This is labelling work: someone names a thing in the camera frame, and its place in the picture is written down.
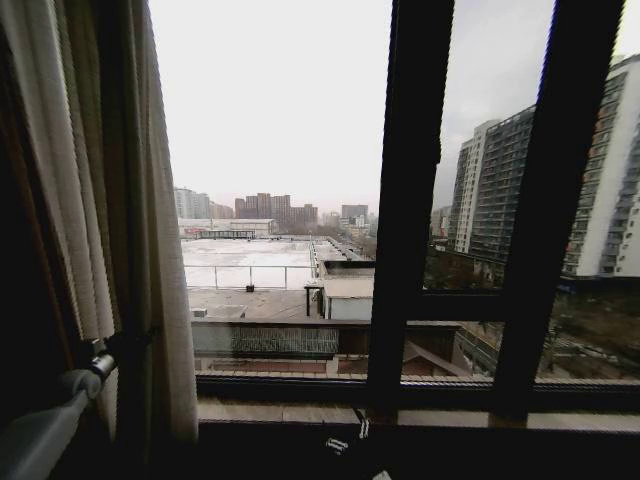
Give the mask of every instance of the beige curtain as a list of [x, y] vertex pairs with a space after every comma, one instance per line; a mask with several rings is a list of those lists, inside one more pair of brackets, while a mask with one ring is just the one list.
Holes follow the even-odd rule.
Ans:
[[[79, 330], [83, 338], [121, 331], [126, 339], [119, 376], [103, 392], [103, 416], [130, 460], [142, 464], [150, 439], [162, 446], [197, 437], [191, 326], [148, 6], [0, 0], [0, 16]], [[140, 339], [152, 329], [145, 348]]]

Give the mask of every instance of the metal railing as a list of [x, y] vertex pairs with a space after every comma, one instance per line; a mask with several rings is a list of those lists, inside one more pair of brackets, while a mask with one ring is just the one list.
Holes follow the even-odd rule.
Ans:
[[[213, 269], [212, 283], [201, 283], [198, 284], [190, 283], [188, 275], [188, 269], [191, 268], [209, 268]], [[216, 290], [237, 290], [244, 289], [247, 285], [253, 285], [255, 288], [261, 289], [269, 289], [269, 290], [304, 290], [304, 283], [297, 285], [295, 282], [293, 286], [290, 288], [290, 279], [289, 279], [289, 270], [310, 270], [310, 278], [315, 278], [316, 275], [316, 267], [311, 265], [185, 265], [185, 274], [187, 277], [187, 288], [198, 288], [198, 287], [213, 287]], [[249, 283], [244, 283], [243, 285], [225, 285], [224, 282], [221, 282], [218, 273], [222, 269], [244, 269], [248, 270], [249, 273]], [[282, 285], [262, 285], [262, 284], [254, 284], [254, 271], [260, 269], [282, 269], [284, 272], [284, 283]]]

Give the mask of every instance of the white building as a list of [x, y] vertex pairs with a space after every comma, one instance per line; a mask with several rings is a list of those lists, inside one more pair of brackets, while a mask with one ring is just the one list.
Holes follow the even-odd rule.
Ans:
[[273, 218], [235, 218], [229, 220], [230, 230], [253, 230], [256, 237], [278, 233], [278, 222]]
[[464, 142], [460, 148], [449, 224], [452, 246], [459, 252], [469, 252], [486, 134], [487, 130], [497, 123], [499, 120], [488, 120], [478, 125], [473, 130], [473, 138]]
[[431, 212], [431, 235], [435, 238], [446, 238], [449, 235], [449, 217], [451, 207], [442, 207]]
[[640, 55], [607, 77], [565, 256], [576, 276], [640, 276]]
[[178, 218], [211, 218], [209, 195], [206, 193], [196, 193], [188, 188], [174, 188], [173, 198]]
[[375, 263], [367, 261], [320, 262], [324, 318], [371, 320]]

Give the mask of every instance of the window mullion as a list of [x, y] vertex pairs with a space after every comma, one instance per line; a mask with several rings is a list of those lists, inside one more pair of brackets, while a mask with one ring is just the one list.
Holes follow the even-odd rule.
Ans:
[[369, 370], [370, 400], [400, 390], [405, 324], [420, 294], [453, 1], [393, 2]]
[[505, 271], [496, 408], [526, 415], [622, 2], [556, 2]]

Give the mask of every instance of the glass pane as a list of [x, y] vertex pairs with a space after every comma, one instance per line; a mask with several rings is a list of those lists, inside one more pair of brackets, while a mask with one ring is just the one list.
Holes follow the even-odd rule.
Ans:
[[196, 373], [366, 378], [391, 0], [150, 7]]
[[492, 378], [502, 328], [503, 324], [498, 322], [408, 322], [402, 381], [425, 381], [431, 377]]
[[626, 2], [566, 248], [542, 378], [640, 380], [640, 8]]
[[500, 288], [553, 2], [456, 2], [425, 288]]

